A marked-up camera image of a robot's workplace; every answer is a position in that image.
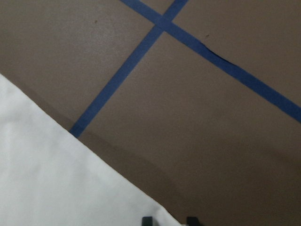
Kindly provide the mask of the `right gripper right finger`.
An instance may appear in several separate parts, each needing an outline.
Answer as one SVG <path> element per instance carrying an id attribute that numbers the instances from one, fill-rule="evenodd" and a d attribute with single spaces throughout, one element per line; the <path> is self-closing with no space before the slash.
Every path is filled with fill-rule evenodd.
<path id="1" fill-rule="evenodd" d="M 188 226 L 202 226 L 199 219 L 197 217 L 187 217 L 186 224 Z"/>

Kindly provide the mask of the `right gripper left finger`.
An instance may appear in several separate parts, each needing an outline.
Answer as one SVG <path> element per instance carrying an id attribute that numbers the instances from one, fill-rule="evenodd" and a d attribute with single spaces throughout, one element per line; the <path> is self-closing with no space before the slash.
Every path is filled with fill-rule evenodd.
<path id="1" fill-rule="evenodd" d="M 142 226 L 154 226 L 153 217 L 147 216 L 142 218 Z"/>

